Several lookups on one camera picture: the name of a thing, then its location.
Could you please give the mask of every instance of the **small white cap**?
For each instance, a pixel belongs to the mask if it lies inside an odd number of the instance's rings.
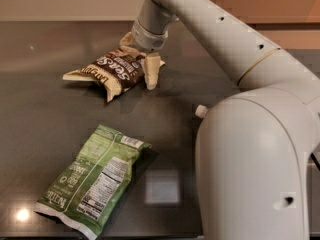
[[[203,119],[206,117],[209,109],[206,106],[199,105],[196,109],[196,116]]]

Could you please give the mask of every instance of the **green snack bag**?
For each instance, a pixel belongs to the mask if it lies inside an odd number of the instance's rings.
[[[67,167],[39,198],[35,212],[56,216],[94,240],[132,177],[132,165],[151,147],[99,125]]]

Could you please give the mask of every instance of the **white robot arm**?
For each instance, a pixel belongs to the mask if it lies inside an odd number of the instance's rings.
[[[209,0],[146,0],[132,34],[160,50],[179,19],[244,92],[210,109],[196,144],[208,240],[307,240],[307,161],[320,141],[320,80]]]

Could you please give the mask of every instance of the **brown chip bag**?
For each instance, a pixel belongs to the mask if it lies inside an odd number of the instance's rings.
[[[141,60],[146,54],[139,50],[121,46],[108,52],[88,66],[71,71],[63,76],[64,80],[99,81],[107,90],[107,102],[120,95],[144,78]]]

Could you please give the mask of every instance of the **snack bag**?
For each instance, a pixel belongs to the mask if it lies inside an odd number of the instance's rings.
[[[148,89],[154,89],[162,65],[164,62],[158,53],[147,55],[136,49],[129,32],[120,41],[119,49],[105,54],[85,68],[64,74],[63,79],[99,81],[107,90],[107,102],[110,102],[114,96],[130,90],[144,78]]]
[[[150,147],[99,125],[68,166],[38,199],[35,212],[56,216],[94,240],[132,177],[132,165]]]

